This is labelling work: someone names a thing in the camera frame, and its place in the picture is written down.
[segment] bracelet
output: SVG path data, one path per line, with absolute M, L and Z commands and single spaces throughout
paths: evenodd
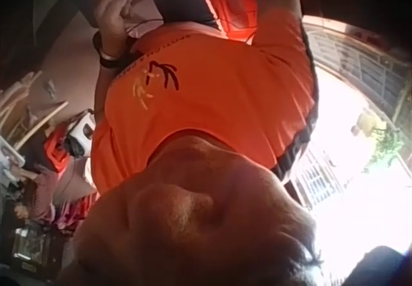
M 106 53 L 103 52 L 103 49 L 100 49 L 99 51 L 100 57 L 102 57 L 103 59 L 107 60 L 107 61 L 117 61 L 118 58 L 107 55 Z
M 120 66 L 120 58 L 116 58 L 110 55 L 107 55 L 106 53 L 103 52 L 102 49 L 99 51 L 100 54 L 100 65 L 109 68 L 109 69 L 115 69 Z

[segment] sleeve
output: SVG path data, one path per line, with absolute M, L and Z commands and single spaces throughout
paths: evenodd
M 290 68 L 295 75 L 293 81 L 299 82 L 287 84 L 312 91 L 317 102 L 314 60 L 302 22 L 287 9 L 273 8 L 258 19 L 257 25 L 252 46 L 272 64 Z
M 252 46 L 258 50 L 265 69 L 271 70 L 271 78 L 285 90 L 277 99 L 287 110 L 277 116 L 282 125 L 290 122 L 287 130 L 278 129 L 278 137 L 287 146 L 277 152 L 277 165 L 272 169 L 283 180 L 309 143 L 317 122 L 317 76 L 302 22 L 291 11 L 273 8 L 262 15 L 257 25 Z

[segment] black wristband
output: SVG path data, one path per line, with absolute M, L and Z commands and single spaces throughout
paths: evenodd
M 103 57 L 100 56 L 100 65 L 109 68 L 109 69 L 115 69 L 120 67 L 120 59 L 117 59 L 115 61 L 109 60 L 109 59 L 104 59 Z

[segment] person in background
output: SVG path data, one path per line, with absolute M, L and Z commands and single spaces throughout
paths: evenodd
M 166 1 L 124 70 L 129 0 L 97 8 L 102 196 L 56 285 L 315 285 L 315 222 L 283 187 L 319 98 L 299 0 L 256 0 L 251 45 Z

